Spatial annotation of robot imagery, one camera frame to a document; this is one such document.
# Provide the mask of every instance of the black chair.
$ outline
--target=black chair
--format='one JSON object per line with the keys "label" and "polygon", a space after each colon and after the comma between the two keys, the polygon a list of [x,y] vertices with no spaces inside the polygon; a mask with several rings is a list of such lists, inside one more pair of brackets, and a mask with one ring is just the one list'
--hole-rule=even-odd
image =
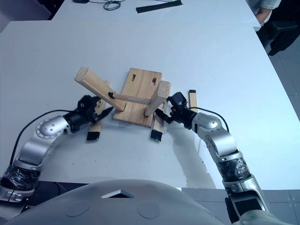
{"label": "black chair", "polygon": [[300,1],[282,0],[257,35],[265,48],[270,45],[268,55],[289,47],[300,35]]}
{"label": "black chair", "polygon": [[52,20],[59,8],[61,7],[64,0],[37,0],[41,5],[44,5],[46,9],[51,12],[51,16],[48,20]]}

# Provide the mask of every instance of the table surface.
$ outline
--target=table surface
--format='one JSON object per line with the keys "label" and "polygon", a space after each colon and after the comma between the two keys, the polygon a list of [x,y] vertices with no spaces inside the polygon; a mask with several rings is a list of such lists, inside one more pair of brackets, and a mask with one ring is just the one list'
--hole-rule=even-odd
{"label": "table surface", "polygon": [[[261,188],[300,188],[300,179],[290,175],[300,171],[300,123],[250,27],[11,22],[0,39],[0,173],[29,121],[50,110],[72,110],[83,95],[91,94],[74,81],[81,66],[109,80],[118,93],[133,67],[162,72],[172,83],[171,93],[187,96],[189,89],[197,90],[198,106],[227,120]],[[24,132],[18,149],[36,124]],[[157,143],[150,140],[150,129],[113,121],[110,114],[103,120],[99,142],[86,144],[86,135],[87,127],[68,136],[45,164],[41,180],[134,178],[175,187],[223,188],[205,143],[179,124],[167,126]]]}
{"label": "table surface", "polygon": [[157,0],[125,0],[114,11],[105,11],[102,4],[75,3],[65,0],[53,20],[95,20],[125,22],[175,22],[249,25],[261,27],[245,0],[181,0],[182,6],[138,14],[136,7],[162,4]]}

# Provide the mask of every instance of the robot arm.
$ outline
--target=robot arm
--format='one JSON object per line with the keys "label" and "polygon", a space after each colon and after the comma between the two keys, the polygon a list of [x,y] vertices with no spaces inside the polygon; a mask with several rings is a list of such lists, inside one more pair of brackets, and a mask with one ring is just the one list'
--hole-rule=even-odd
{"label": "robot arm", "polygon": [[192,129],[205,141],[228,193],[225,202],[232,223],[239,221],[247,211],[270,212],[270,207],[254,175],[250,173],[242,152],[232,135],[222,127],[221,121],[215,116],[188,109],[187,101],[180,92],[168,100],[173,105],[171,117],[159,109],[155,112],[168,123],[183,123],[185,128]]}
{"label": "robot arm", "polygon": [[33,136],[24,144],[2,177],[0,200],[17,203],[33,195],[44,162],[51,158],[65,134],[77,132],[83,124],[97,123],[113,109],[108,108],[97,115],[95,106],[98,100],[99,97],[84,96],[74,111],[38,124]]}

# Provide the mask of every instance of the person's hand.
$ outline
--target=person's hand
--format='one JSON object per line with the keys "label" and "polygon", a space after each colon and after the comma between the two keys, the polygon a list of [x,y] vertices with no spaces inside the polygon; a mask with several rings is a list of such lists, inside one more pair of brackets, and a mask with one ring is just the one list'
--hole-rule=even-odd
{"label": "person's hand", "polygon": [[259,8],[258,13],[255,15],[259,23],[262,23],[268,15],[272,12],[272,9],[267,9],[267,8]]}

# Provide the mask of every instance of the wooden stick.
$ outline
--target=wooden stick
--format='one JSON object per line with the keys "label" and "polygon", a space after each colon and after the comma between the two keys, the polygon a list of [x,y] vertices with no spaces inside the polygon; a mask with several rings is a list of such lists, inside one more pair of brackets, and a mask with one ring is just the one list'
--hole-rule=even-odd
{"label": "wooden stick", "polygon": [[126,102],[134,102],[134,103],[139,103],[143,105],[150,105],[151,99],[148,98],[142,98],[142,97],[134,97],[130,95],[122,95],[122,94],[117,94],[113,92],[109,92],[108,96],[113,98],[113,99],[118,99]]}
{"label": "wooden stick", "polygon": [[[158,108],[162,110],[164,113],[167,113],[168,101],[165,100]],[[165,132],[165,121],[162,118],[155,115],[150,137],[161,142],[161,138],[164,132]]]}
{"label": "wooden stick", "polygon": [[189,98],[189,107],[197,107],[197,95],[196,90],[189,90],[188,91],[188,98]]}
{"label": "wooden stick", "polygon": [[[99,100],[97,102],[97,106],[95,107],[95,112],[97,115],[100,115],[104,110],[106,102],[104,100]],[[100,137],[100,132],[102,130],[102,122],[98,121],[97,124],[92,125],[90,124],[90,128],[88,131],[88,135],[86,137],[87,142],[97,141]]]}
{"label": "wooden stick", "polygon": [[111,106],[115,107],[117,110],[124,111],[126,102],[110,98],[108,93],[114,91],[91,71],[91,69],[81,67],[75,77],[75,81],[109,103]]}
{"label": "wooden stick", "polygon": [[149,106],[146,107],[145,116],[151,116],[154,111],[169,97],[171,83],[168,81],[159,82],[156,87]]}

